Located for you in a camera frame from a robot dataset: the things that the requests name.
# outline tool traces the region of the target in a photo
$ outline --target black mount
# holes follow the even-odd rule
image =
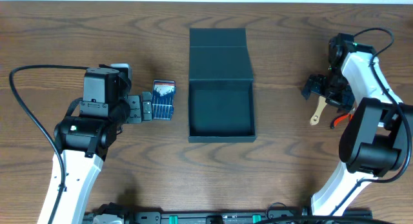
[[[131,71],[127,67],[100,65],[86,70],[83,98],[69,106],[54,135],[59,152],[79,150],[85,157],[97,154],[103,161],[108,147],[125,123],[151,121],[151,93],[129,96]],[[71,116],[80,104],[79,117]]]
[[[162,212],[156,210],[153,212],[134,212],[126,209],[121,205],[110,203],[101,205],[101,207],[91,214],[85,214],[82,224],[92,224],[94,218],[99,220],[99,223],[111,223],[111,221],[122,220],[127,224],[245,224],[257,223],[265,221],[268,218],[280,218],[291,216],[310,216],[307,212],[309,208],[300,210],[297,207],[271,207],[269,210],[260,211],[241,211],[241,212]],[[372,219],[372,212],[369,210],[346,210],[343,214],[345,217]],[[278,224],[292,224],[293,221],[280,221]]]
[[[347,54],[354,52],[366,52],[375,54],[376,50],[371,45],[356,43],[351,34],[339,33],[328,42],[328,62],[333,73],[341,73],[341,66]]]
[[[310,75],[301,95],[307,100],[311,93],[325,97],[325,102],[338,108],[338,112],[350,112],[354,104],[354,95],[347,80],[340,75]]]

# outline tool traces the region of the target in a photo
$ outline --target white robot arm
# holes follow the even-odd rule
[[[397,170],[407,155],[406,130],[400,128],[401,118],[393,106],[393,100],[400,105],[403,102],[381,73],[375,53],[371,46],[354,42],[354,36],[351,35],[339,34],[330,40],[330,64],[335,74],[332,81],[340,81],[337,77],[343,76],[351,87],[355,106],[362,110],[356,111],[353,117],[356,120],[350,122],[341,138],[341,162],[325,186],[311,197],[313,215],[342,216],[368,184],[384,176],[388,170]],[[403,107],[411,121],[408,106]],[[389,136],[376,135],[377,126],[386,127],[393,133]]]
[[[65,163],[66,191],[62,193],[53,223],[78,224],[82,222],[90,191],[97,175],[102,170],[103,160],[96,154],[92,158],[86,158],[84,152],[76,150],[64,150],[61,156]],[[57,156],[54,155],[52,179],[37,221],[38,224],[49,221],[56,202],[60,176],[59,162]]]

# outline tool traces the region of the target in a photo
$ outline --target dark green box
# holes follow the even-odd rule
[[[253,142],[253,80],[244,28],[190,29],[189,142]]]

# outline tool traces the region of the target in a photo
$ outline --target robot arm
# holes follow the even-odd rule
[[[401,118],[370,69],[370,59],[376,53],[373,47],[357,44],[354,36],[348,34],[338,34],[330,40],[329,46],[332,76],[325,95],[329,97],[334,94],[337,97],[339,87],[345,87],[348,82],[357,110],[341,137],[341,162],[325,186],[312,196],[311,209],[313,215],[341,216],[356,196],[371,183],[364,182],[356,186],[358,181],[376,180],[389,170],[397,170],[401,166],[407,154],[407,137]],[[401,105],[411,123],[412,107],[402,104],[393,93],[378,62],[378,58],[375,58],[373,67],[378,78]],[[385,127],[390,134],[376,134],[378,127]]]
[[[65,166],[65,188],[52,223],[81,223],[93,184],[106,159],[109,146],[124,123],[150,121],[151,115],[136,115],[150,109],[148,92],[129,96],[132,72],[127,64],[88,68],[83,98],[76,99],[55,128],[55,142]],[[71,116],[80,104],[79,117]],[[61,181],[57,156],[38,224],[48,223]]]

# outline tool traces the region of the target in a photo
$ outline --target wooden table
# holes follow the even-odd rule
[[[8,85],[17,66],[97,66],[126,62],[132,93],[154,79],[177,84],[171,121],[127,125],[109,148],[87,210],[117,202],[171,210],[266,209],[275,201],[304,205],[339,162],[346,123],[329,128],[326,107],[309,125],[317,98],[300,90],[310,74],[328,73],[327,44],[338,32],[372,26],[394,31],[380,55],[397,95],[413,104],[413,6],[207,4],[135,2],[0,3],[0,222],[37,220],[52,169],[52,147],[19,107]],[[254,70],[258,138],[254,143],[188,143],[188,29],[246,28]],[[379,49],[388,37],[360,36]],[[32,70],[15,77],[18,91],[49,132],[82,95],[83,73]],[[413,168],[397,182],[369,185],[352,207],[374,217],[413,222]]]

